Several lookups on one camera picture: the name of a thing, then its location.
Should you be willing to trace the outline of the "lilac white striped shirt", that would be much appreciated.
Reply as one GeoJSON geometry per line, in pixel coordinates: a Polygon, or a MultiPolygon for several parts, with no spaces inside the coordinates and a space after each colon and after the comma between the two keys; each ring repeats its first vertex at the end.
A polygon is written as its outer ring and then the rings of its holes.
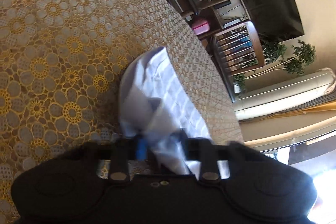
{"type": "Polygon", "coordinates": [[[125,136],[141,135],[159,165],[175,174],[199,174],[201,163],[187,160],[176,134],[211,139],[204,119],[186,94],[165,47],[137,57],[119,87],[119,120],[125,136]]]}

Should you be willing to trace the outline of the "white plant pot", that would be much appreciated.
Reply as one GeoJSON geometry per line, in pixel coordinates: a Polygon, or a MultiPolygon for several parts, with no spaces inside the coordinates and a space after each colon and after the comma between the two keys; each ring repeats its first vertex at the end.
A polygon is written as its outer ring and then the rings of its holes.
{"type": "Polygon", "coordinates": [[[239,84],[234,84],[234,93],[235,94],[240,94],[242,92],[239,84]]]}

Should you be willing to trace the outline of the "wooden chair dark seat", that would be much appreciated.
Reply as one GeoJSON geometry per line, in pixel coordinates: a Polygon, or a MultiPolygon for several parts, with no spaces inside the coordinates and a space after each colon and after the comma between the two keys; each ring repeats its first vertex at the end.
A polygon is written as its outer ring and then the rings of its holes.
{"type": "Polygon", "coordinates": [[[250,20],[198,36],[207,42],[206,50],[214,62],[232,102],[235,102],[234,77],[265,66],[263,48],[250,20]]]}

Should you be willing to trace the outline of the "white standing air conditioner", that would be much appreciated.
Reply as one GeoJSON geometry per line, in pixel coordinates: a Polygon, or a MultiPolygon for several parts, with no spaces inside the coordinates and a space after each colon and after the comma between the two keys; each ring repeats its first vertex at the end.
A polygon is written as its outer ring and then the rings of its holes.
{"type": "Polygon", "coordinates": [[[239,121],[261,117],[315,100],[335,89],[335,73],[330,68],[287,80],[236,98],[234,111],[239,121]]]}

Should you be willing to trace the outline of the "pink plastic box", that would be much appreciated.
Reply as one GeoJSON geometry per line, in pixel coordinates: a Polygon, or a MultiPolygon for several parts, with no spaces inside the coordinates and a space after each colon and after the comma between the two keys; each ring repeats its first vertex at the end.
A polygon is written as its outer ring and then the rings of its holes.
{"type": "Polygon", "coordinates": [[[198,18],[192,23],[191,28],[196,35],[201,35],[210,30],[210,25],[206,19],[198,18]]]}

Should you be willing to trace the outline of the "yellow curtain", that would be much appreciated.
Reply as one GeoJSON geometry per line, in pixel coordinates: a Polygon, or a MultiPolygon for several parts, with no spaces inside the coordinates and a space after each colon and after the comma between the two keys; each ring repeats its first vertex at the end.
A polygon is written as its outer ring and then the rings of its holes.
{"type": "Polygon", "coordinates": [[[275,119],[275,118],[288,118],[288,117],[295,117],[298,115],[305,115],[305,114],[311,114],[311,113],[321,113],[326,111],[335,111],[335,101],[322,103],[317,106],[311,106],[304,109],[298,109],[298,110],[292,110],[292,111],[285,111],[285,112],[279,112],[274,114],[269,114],[261,117],[251,118],[251,119],[245,119],[241,122],[249,123],[249,122],[257,122],[257,121],[264,121],[268,119],[275,119]]]}

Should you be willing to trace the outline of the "gold lace tablecloth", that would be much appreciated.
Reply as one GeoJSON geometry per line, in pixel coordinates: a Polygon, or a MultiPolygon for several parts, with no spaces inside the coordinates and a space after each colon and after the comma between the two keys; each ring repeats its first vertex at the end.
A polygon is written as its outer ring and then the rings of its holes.
{"type": "Polygon", "coordinates": [[[211,137],[242,140],[213,61],[166,0],[1,0],[1,223],[13,181],[89,140],[120,134],[126,67],[163,46],[211,137]]]}

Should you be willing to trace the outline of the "green potted plant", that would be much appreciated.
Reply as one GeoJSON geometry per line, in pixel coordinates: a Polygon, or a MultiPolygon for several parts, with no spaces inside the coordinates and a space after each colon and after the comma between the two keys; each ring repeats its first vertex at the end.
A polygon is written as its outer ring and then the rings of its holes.
{"type": "Polygon", "coordinates": [[[256,79],[268,75],[275,71],[284,71],[290,75],[301,76],[306,67],[314,63],[316,59],[315,46],[302,40],[297,40],[294,45],[286,46],[282,39],[270,39],[262,35],[260,37],[262,53],[266,69],[263,71],[252,70],[250,76],[240,73],[233,77],[234,86],[240,89],[240,92],[246,91],[245,81],[256,79]]]}

